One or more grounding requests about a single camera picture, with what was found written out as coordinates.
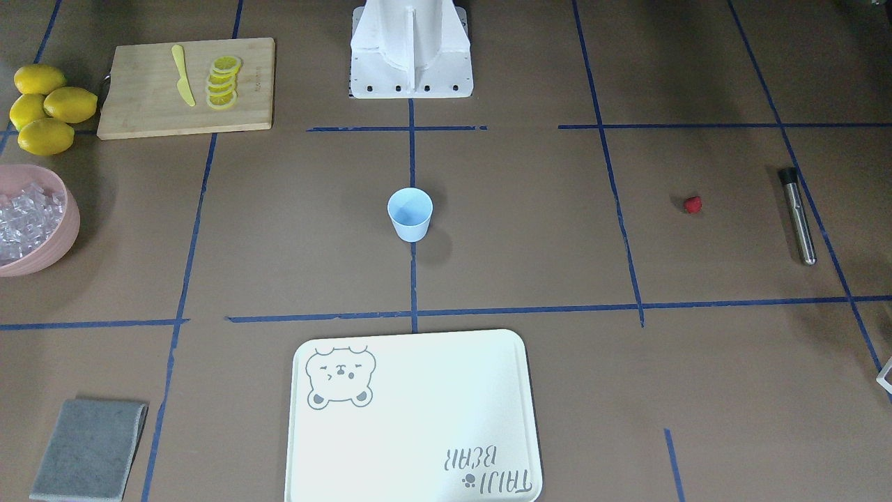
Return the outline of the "bamboo cutting board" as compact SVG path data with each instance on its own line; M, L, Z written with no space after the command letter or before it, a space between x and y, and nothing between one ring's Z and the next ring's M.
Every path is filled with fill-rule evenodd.
M185 69L197 104L189 106L176 88L179 72L172 43L122 45L109 71L109 92L100 112L101 140L143 139L212 132L267 130L272 126L276 74L273 38L237 38L181 43ZM225 110L207 104L207 77L217 57L233 55L237 99Z

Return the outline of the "lemon slices stack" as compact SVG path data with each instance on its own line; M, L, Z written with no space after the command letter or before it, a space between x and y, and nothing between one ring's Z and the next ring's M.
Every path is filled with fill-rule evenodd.
M242 58L236 55L220 55L213 60L205 79L205 102L209 108L222 111L237 102L237 79L242 65Z

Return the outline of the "yellow plastic knife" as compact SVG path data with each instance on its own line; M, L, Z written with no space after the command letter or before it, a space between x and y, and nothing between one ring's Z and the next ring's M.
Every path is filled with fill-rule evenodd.
M185 63L185 49L182 45L175 44L170 48L176 71L178 71L178 80L176 80L176 89L183 102L188 106L195 106L197 102L192 95L192 88L187 73L187 64Z

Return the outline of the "grey folded cloth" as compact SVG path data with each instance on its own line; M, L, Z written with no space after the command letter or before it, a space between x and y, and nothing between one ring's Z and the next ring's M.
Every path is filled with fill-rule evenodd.
M121 501L147 411L137 401L65 400L29 498Z

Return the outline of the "light blue plastic cup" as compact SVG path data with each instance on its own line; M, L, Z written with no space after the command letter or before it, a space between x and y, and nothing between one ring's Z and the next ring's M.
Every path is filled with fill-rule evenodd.
M433 201L423 190L402 188L389 198L387 213L397 236L402 241L416 243L427 235Z

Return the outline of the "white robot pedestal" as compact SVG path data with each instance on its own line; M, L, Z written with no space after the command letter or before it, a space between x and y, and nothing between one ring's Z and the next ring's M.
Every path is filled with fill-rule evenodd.
M353 10L348 94L357 99L468 98L468 16L452 1L367 1Z

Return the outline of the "yellow lemon top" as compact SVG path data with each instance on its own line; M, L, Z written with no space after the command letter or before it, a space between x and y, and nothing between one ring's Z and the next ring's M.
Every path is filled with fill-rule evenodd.
M47 64L35 63L22 66L14 73L14 86L20 94L49 95L55 89L66 86L67 79L62 70Z

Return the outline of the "pink bowl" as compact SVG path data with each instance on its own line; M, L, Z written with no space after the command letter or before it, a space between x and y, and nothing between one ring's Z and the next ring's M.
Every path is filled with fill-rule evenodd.
M6 266L2 264L1 276L29 275L56 263L72 248L79 234L80 213L73 194L55 172L38 165L26 165L26 163L1 165L1 178L2 196L12 196L31 182L65 194L64 216L52 237L22 259Z

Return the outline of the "red strawberry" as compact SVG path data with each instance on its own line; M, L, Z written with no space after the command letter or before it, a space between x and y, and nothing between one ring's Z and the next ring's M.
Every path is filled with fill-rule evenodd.
M700 196L686 198L683 201L683 210L688 214L700 213L703 209L703 201Z

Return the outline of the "yellow lemon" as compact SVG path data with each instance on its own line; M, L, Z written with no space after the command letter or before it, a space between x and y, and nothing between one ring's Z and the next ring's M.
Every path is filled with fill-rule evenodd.
M73 145L74 137L75 130L69 124L44 118L32 121L20 130L18 146L32 155L58 155Z
M16 131L34 121L48 118L44 108L46 97L42 94L22 94L14 101L10 106L9 119Z
M64 123L83 123L98 110L98 96L76 86L54 89L43 102L45 113Z
M67 79L62 70L47 64L35 63L22 66L14 73L14 86L20 94L49 95L55 89L66 86Z

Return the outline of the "steel muddler black tip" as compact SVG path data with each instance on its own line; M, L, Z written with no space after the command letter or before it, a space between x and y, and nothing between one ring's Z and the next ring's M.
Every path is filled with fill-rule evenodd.
M778 171L778 181L784 190L789 209L791 227L799 249L799 257L806 266L814 266L817 261L815 245L806 217L805 206L799 191L799 172L794 167L785 167Z

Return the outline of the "white bear serving tray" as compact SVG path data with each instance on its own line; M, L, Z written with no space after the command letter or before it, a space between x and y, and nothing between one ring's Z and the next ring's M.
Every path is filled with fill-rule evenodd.
M286 501L535 501L525 343L508 328L315 339L293 357Z

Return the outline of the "yellow lemon bottom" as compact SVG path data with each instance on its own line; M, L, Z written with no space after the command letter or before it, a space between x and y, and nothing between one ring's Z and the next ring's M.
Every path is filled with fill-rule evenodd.
M58 155L73 145L74 137L75 130L69 124L44 118L32 121L20 130L18 146L32 155Z

